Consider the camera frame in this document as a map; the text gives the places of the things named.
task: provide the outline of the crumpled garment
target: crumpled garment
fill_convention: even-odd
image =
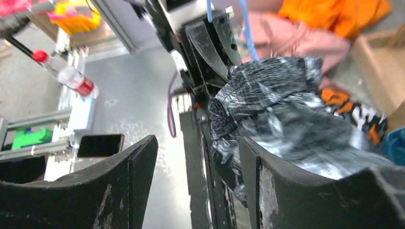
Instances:
[[[278,16],[353,39],[391,11],[389,0],[284,0]]]
[[[346,58],[350,41],[323,29],[310,29],[276,15],[249,12],[252,40],[259,58],[277,56],[314,56],[323,59],[325,73]],[[246,42],[243,34],[239,41]]]
[[[321,58],[277,57],[243,63],[208,105],[213,148],[240,171],[247,136],[304,170],[340,179],[369,166],[393,165],[362,131],[325,112],[316,96]]]

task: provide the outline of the pink cloth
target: pink cloth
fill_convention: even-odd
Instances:
[[[249,12],[253,42],[259,58],[275,56],[316,56],[323,59],[322,72],[343,60],[350,41],[323,29],[310,29],[278,16]],[[245,42],[243,34],[239,41]]]

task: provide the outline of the plastic water bottle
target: plastic water bottle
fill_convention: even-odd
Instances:
[[[97,85],[60,56],[49,56],[43,50],[37,50],[32,57],[41,63],[58,82],[79,93],[80,96],[97,98],[99,94]]]

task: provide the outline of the yellow object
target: yellow object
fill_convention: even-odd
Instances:
[[[72,9],[78,9],[79,7],[86,9],[89,7],[88,5],[92,7],[92,9],[89,9],[88,15],[80,14],[78,10],[75,10],[76,13],[72,13]],[[86,0],[60,2],[56,5],[55,11],[48,14],[48,16],[52,23],[57,24],[69,35],[96,30],[101,22],[101,16],[96,11],[96,8],[90,1],[86,2]]]

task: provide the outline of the white panel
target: white panel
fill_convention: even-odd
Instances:
[[[123,0],[104,0],[133,43],[146,42],[156,37],[152,27],[141,21],[131,5]]]

